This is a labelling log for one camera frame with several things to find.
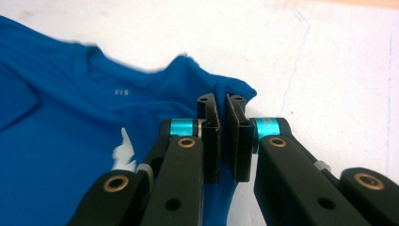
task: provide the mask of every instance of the t-shirt fabric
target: t-shirt fabric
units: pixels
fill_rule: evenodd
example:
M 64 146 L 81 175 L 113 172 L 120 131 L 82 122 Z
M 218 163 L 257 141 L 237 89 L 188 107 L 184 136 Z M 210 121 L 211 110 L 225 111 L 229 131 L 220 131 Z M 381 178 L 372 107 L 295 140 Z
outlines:
M 163 119 L 197 117 L 213 92 L 250 100 L 247 83 L 207 73 L 189 56 L 144 73 L 96 46 L 54 40 L 0 17 L 0 225 L 65 225 L 97 178 L 114 165 L 121 128 L 137 164 Z M 204 225 L 225 225 L 235 183 L 226 164 L 205 185 Z

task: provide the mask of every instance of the white table surface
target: white table surface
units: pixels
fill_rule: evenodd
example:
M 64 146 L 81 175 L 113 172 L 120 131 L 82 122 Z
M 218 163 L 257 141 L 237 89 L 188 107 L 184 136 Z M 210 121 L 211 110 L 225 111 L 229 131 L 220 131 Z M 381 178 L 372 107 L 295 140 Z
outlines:
M 364 167 L 399 183 L 399 4 L 378 2 L 0 0 L 0 14 L 145 71 L 187 53 L 248 82 L 247 115 L 286 118 L 337 177 Z M 264 225 L 252 188 L 237 188 L 229 225 Z

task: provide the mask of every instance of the black plastic bracket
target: black plastic bracket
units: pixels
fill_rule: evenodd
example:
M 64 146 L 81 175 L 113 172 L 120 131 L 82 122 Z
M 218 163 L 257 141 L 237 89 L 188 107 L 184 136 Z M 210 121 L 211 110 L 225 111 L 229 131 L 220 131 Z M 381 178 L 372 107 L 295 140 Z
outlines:
M 219 182 L 222 127 L 213 93 L 198 98 L 198 131 L 204 145 L 204 182 Z
M 141 226 L 202 225 L 203 148 L 197 137 L 170 141 Z
M 399 186 L 365 168 L 346 169 L 339 189 L 373 225 L 399 225 Z
M 296 142 L 260 140 L 254 193 L 270 225 L 370 225 Z
M 86 193 L 69 226 L 137 225 L 143 194 L 139 177 L 128 170 L 112 170 L 102 175 Z
M 226 95 L 226 147 L 232 179 L 248 182 L 255 146 L 255 123 L 245 116 L 247 101 L 239 95 Z

